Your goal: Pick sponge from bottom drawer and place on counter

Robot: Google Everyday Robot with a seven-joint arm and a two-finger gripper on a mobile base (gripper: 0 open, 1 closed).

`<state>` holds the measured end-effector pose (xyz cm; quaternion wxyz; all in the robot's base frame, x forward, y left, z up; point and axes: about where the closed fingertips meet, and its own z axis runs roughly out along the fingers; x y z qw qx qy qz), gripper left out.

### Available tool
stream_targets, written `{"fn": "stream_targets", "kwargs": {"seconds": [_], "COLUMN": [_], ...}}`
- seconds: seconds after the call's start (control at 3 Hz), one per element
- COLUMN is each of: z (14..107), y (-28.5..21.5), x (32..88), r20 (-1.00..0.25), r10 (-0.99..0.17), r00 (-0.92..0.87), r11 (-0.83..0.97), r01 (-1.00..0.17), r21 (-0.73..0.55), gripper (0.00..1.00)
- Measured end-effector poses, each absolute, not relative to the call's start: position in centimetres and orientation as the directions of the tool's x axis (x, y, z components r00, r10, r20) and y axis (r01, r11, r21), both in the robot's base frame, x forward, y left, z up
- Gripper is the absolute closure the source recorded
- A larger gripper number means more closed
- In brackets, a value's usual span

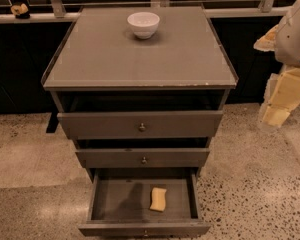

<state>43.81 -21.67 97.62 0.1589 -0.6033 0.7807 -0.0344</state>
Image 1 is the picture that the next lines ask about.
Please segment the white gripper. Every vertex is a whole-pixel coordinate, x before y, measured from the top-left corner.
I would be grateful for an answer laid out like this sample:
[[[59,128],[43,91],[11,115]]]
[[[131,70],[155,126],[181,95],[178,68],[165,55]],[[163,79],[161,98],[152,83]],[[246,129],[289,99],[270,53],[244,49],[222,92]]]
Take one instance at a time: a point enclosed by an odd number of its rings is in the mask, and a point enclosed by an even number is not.
[[[259,38],[253,48],[262,52],[275,50],[278,26],[275,25]],[[279,74],[272,74],[265,90],[265,104],[259,111],[262,124],[281,127],[293,111],[300,105],[300,68],[284,66]]]

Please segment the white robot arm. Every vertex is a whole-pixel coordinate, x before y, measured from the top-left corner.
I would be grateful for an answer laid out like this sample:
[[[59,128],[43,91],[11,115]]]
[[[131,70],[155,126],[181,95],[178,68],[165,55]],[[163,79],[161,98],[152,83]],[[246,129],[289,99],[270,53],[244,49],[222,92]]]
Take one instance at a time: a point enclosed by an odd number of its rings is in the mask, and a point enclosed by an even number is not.
[[[253,48],[273,51],[275,59],[283,64],[280,73],[268,80],[260,111],[262,125],[279,128],[300,105],[300,0]]]

